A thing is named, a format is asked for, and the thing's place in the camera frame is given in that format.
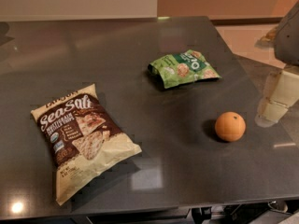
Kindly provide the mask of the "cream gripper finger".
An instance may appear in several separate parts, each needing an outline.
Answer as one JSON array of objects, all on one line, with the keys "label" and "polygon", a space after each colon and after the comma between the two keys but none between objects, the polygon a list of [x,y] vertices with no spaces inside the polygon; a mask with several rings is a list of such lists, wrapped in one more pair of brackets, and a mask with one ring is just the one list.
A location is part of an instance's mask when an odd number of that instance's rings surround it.
[{"label": "cream gripper finger", "polygon": [[286,65],[271,72],[264,84],[255,122],[263,128],[277,124],[298,100],[299,66]]}]

